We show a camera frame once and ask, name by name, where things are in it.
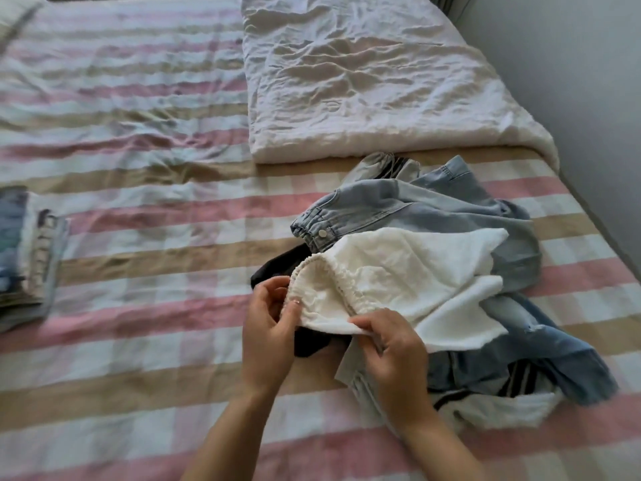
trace white wall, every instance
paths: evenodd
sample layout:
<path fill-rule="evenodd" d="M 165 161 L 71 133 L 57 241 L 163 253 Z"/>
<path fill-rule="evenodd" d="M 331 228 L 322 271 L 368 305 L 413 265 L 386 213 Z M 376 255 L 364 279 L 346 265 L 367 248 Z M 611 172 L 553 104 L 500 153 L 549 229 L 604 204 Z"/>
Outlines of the white wall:
<path fill-rule="evenodd" d="M 456 23 L 555 137 L 565 179 L 638 270 L 640 20 L 641 0 L 471 0 Z"/>

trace blanket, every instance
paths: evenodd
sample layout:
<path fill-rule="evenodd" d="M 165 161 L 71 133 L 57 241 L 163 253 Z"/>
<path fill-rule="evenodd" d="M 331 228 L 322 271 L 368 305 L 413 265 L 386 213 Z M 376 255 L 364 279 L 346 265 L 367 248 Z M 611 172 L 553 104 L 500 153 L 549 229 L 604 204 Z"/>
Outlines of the blanket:
<path fill-rule="evenodd" d="M 550 134 L 428 0 L 242 0 L 259 163 L 522 145 Z"/>

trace person's right hand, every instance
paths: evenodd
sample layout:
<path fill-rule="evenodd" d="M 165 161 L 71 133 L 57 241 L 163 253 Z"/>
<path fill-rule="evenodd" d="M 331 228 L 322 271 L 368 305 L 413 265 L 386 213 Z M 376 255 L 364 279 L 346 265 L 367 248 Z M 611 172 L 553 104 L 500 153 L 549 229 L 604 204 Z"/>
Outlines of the person's right hand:
<path fill-rule="evenodd" d="M 400 433 L 434 414 L 428 396 L 428 352 L 410 323 L 389 309 L 357 315 L 349 321 L 381 339 L 382 354 L 369 336 L 358 336 L 358 344 L 363 348 L 367 371 L 378 383 L 378 400 L 394 428 Z"/>

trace bed sheet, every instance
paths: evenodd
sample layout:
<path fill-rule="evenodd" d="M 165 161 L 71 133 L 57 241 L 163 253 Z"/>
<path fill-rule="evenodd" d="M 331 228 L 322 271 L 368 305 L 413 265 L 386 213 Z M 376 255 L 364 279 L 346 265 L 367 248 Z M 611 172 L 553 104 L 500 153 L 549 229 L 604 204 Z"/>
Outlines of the bed sheet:
<path fill-rule="evenodd" d="M 0 335 L 0 479 L 177 480 L 233 394 L 250 275 L 357 162 L 252 163 L 236 3 L 53 4 L 0 60 L 0 182 L 71 219 L 51 316 Z M 533 217 L 545 262 L 528 295 L 621 384 L 540 429 L 465 442 L 496 479 L 638 479 L 641 287 L 533 151 L 411 156 L 459 153 Z M 341 353 L 294 363 L 257 480 L 421 479 L 333 380 Z"/>

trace person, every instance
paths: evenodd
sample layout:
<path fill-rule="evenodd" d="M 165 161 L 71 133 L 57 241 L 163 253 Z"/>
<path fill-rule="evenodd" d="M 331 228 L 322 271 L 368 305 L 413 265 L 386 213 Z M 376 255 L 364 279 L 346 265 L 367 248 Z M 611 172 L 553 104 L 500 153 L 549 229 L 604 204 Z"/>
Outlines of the person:
<path fill-rule="evenodd" d="M 182 481 L 249 481 L 281 384 L 293 363 L 293 332 L 301 306 L 290 301 L 278 319 L 289 277 L 254 289 L 242 331 L 240 388 L 213 425 Z M 428 397 L 428 353 L 398 313 L 381 309 L 351 322 L 377 334 L 380 355 L 369 336 L 359 336 L 367 369 L 378 382 L 379 402 L 429 481 L 477 481 L 483 468 L 438 417 Z"/>

